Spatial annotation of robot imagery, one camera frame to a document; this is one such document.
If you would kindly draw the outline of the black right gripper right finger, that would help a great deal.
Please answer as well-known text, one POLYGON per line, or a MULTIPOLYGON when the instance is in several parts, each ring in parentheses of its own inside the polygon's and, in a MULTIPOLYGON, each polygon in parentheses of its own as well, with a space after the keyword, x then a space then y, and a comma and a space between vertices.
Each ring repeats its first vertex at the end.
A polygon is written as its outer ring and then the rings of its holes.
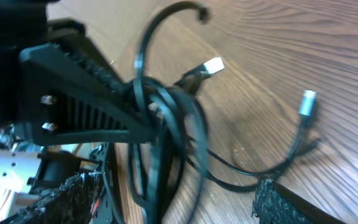
POLYGON ((343 223, 272 179, 259 180, 252 215, 266 224, 343 223))

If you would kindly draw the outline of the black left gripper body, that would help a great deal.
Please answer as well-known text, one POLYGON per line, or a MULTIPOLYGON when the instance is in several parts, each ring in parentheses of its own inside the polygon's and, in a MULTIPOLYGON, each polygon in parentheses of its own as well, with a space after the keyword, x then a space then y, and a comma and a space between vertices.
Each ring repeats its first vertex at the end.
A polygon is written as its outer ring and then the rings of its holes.
POLYGON ((84 35, 85 26, 73 19, 48 20, 48 1, 0 1, 0 128, 16 118, 19 53, 72 29, 84 35))

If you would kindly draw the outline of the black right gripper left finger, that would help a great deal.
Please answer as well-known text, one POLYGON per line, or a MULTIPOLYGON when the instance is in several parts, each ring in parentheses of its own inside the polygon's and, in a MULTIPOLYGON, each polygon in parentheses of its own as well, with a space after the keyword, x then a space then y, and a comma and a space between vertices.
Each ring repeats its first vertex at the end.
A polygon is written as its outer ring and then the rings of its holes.
POLYGON ((70 177, 59 188, 26 208, 20 209, 2 224, 89 223, 91 208, 103 188, 103 173, 90 172, 70 177))

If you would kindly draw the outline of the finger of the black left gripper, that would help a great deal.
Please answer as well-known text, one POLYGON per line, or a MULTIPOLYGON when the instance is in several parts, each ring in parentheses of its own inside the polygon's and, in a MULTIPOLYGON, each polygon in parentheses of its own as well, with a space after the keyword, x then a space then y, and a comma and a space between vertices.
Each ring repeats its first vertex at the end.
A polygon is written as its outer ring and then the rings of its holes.
POLYGON ((124 84, 87 55, 56 45, 19 54, 14 131, 39 146, 85 142, 145 143, 152 130, 121 95, 124 84))
POLYGON ((59 39, 57 44, 75 65, 108 90, 125 89, 124 82, 89 38, 69 35, 59 39))

